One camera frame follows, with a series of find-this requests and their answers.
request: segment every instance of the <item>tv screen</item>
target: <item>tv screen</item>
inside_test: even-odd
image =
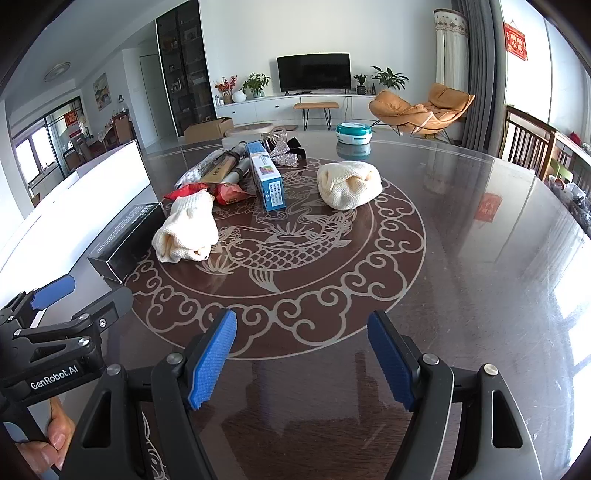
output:
[[[311,89],[350,89],[348,53],[313,53],[277,57],[282,92]]]

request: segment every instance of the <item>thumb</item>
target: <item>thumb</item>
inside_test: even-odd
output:
[[[57,451],[48,443],[17,443],[17,448],[35,473],[43,473],[57,462]]]

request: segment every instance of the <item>circular table decoration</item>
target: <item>circular table decoration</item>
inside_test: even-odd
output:
[[[266,212],[259,199],[215,206],[219,242],[208,260],[161,264],[151,249],[125,282],[140,321],[185,347],[230,308],[238,319],[230,357],[269,359],[332,345],[364,329],[373,310],[398,303],[425,253],[416,207],[382,179],[371,202],[333,210],[316,182],[327,162],[280,169],[284,210]],[[252,177],[242,187],[255,193]]]

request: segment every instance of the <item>human hand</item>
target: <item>human hand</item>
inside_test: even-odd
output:
[[[51,422],[47,436],[51,444],[45,442],[28,442],[17,444],[18,450],[35,473],[43,473],[56,465],[60,470],[74,435],[74,422],[66,415],[61,401],[53,397],[51,405]]]

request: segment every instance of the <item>blue box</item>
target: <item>blue box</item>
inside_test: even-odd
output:
[[[248,144],[251,172],[261,194],[262,204],[267,212],[285,208],[285,194],[281,173],[269,157],[261,142]]]

